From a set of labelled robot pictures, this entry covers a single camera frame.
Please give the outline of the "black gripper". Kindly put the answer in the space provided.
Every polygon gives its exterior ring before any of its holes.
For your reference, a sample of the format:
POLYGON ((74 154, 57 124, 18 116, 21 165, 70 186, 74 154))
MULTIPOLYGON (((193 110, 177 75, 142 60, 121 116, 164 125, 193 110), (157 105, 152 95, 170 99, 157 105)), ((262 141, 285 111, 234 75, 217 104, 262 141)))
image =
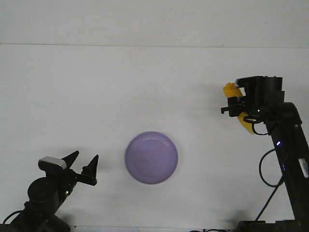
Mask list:
POLYGON ((284 101, 282 81, 283 78, 276 76, 246 77, 245 87, 239 88, 243 96, 228 98, 227 106, 221 108, 221 113, 228 112, 230 117, 238 117, 244 112, 258 116, 263 107, 284 101))
POLYGON ((53 178, 61 193, 72 193, 78 182, 95 186, 97 184, 97 165, 99 155, 95 155, 87 166, 83 167, 80 174, 70 169, 79 155, 76 150, 73 153, 63 157, 61 160, 65 162, 65 170, 46 171, 46 176, 53 178))

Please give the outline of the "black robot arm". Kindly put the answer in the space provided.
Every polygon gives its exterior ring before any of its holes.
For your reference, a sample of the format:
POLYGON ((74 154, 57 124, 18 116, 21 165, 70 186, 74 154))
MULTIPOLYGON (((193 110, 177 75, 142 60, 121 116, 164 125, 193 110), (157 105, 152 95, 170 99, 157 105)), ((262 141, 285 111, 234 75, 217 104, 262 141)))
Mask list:
POLYGON ((15 218, 0 225, 2 232, 69 232, 70 226, 56 216, 56 212, 71 195, 78 182, 95 186, 99 156, 95 155, 81 173, 71 169, 79 151, 61 159, 46 156, 39 159, 38 167, 45 176, 34 180, 27 191, 28 201, 24 209, 9 215, 15 218))
POLYGON ((282 176, 277 190, 285 184, 294 219, 274 223, 240 221, 237 232, 307 232, 309 230, 309 146, 296 106, 285 102, 281 77, 252 76, 237 79, 223 87, 230 117, 256 134, 254 126, 264 123, 271 136, 282 176))

